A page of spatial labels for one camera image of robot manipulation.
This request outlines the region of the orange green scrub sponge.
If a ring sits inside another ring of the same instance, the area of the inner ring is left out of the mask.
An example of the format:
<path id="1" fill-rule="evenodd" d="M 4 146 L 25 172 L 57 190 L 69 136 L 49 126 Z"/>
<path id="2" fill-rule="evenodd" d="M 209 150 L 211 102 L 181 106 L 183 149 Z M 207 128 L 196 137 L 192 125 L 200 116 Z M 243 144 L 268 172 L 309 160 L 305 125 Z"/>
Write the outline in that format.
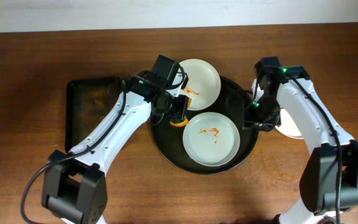
<path id="1" fill-rule="evenodd" d="M 176 99 L 173 104 L 173 109 L 170 112 L 170 125 L 174 127 L 183 127 L 189 123 L 187 118 L 188 108 L 190 106 L 191 99 L 184 97 Z"/>

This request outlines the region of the pink plate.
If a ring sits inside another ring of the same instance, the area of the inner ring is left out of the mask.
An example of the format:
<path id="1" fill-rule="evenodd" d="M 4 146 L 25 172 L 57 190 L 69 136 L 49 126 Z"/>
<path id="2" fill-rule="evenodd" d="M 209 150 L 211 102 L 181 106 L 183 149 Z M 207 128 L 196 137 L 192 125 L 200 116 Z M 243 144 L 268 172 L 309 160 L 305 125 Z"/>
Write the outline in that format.
<path id="1" fill-rule="evenodd" d="M 294 120 L 284 108 L 280 109 L 280 124 L 277 124 L 275 129 L 289 138 L 303 139 Z"/>

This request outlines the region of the grey plate bottom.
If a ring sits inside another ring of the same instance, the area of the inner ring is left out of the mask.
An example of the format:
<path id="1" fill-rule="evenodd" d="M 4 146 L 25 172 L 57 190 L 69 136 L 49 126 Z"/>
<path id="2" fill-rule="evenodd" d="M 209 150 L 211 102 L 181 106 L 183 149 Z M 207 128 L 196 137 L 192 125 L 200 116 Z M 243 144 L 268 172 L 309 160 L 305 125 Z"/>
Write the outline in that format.
<path id="1" fill-rule="evenodd" d="M 183 131 L 183 146 L 189 157 L 207 167 L 230 162 L 239 151 L 241 137 L 227 116 L 216 112 L 200 113 L 190 119 Z"/>

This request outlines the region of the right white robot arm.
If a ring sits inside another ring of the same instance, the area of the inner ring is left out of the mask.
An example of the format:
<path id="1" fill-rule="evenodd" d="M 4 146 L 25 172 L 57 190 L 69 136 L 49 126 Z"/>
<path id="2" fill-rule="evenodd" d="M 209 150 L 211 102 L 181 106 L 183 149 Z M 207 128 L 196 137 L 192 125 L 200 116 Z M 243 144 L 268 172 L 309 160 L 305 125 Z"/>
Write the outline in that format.
<path id="1" fill-rule="evenodd" d="M 254 65 L 253 98 L 244 126 L 269 132 L 284 124 L 285 110 L 305 141 L 310 158 L 300 179 L 300 199 L 274 223 L 340 223 L 358 207 L 358 141 L 334 119 L 301 65 L 281 66 L 277 57 Z"/>

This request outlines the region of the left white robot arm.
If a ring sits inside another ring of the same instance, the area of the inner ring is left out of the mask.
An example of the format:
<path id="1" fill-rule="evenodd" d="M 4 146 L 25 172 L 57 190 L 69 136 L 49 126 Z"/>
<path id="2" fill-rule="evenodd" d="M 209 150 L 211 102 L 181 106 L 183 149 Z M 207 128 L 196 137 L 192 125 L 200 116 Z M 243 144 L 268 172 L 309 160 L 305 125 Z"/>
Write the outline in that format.
<path id="1" fill-rule="evenodd" d="M 97 127 L 67 153 L 54 151 L 44 167 L 41 205 L 65 223 L 104 223 L 106 174 L 127 140 L 152 114 L 184 119 L 188 75 L 143 71 L 121 82 L 116 104 Z"/>

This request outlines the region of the black round tray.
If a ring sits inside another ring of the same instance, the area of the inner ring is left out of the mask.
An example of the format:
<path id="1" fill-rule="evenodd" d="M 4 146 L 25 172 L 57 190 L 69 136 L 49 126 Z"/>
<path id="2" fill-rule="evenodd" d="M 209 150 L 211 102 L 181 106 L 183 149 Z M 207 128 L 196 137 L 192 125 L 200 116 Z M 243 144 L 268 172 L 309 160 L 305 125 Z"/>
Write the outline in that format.
<path id="1" fill-rule="evenodd" d="M 183 146 L 184 128 L 170 125 L 167 118 L 163 118 L 161 122 L 157 122 L 158 118 L 156 117 L 151 118 L 151 122 L 156 123 L 155 126 L 151 126 L 152 136 L 164 157 L 185 171 L 203 175 L 225 172 L 244 161 L 257 142 L 258 130 L 244 127 L 244 121 L 249 114 L 243 110 L 243 107 L 249 104 L 250 101 L 251 97 L 245 89 L 234 81 L 221 77 L 221 91 L 217 100 L 206 109 L 186 113 L 190 119 L 205 112 L 220 113 L 231 119 L 236 125 L 240 135 L 239 150 L 232 160 L 222 166 L 208 167 L 191 159 Z"/>

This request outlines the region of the black rectangular tray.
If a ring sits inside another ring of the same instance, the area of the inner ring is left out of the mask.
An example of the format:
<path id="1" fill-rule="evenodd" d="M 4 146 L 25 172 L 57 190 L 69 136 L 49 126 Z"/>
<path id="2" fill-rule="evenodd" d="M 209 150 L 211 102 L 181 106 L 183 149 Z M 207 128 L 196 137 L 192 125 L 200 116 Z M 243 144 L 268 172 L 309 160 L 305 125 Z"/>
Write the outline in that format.
<path id="1" fill-rule="evenodd" d="M 121 93 L 119 77 L 72 80 L 67 84 L 65 151 L 84 140 L 111 111 Z"/>

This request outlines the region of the cream plate top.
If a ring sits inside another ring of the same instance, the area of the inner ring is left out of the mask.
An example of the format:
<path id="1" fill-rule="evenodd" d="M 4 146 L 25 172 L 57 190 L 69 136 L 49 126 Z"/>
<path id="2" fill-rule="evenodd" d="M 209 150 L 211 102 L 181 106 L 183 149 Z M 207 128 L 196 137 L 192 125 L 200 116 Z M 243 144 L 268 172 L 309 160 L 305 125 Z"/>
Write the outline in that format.
<path id="1" fill-rule="evenodd" d="M 208 62 L 200 59 L 188 59 L 180 62 L 188 75 L 186 87 L 181 94 L 190 99 L 188 109 L 200 111 L 211 106 L 221 91 L 221 79 L 217 70 Z"/>

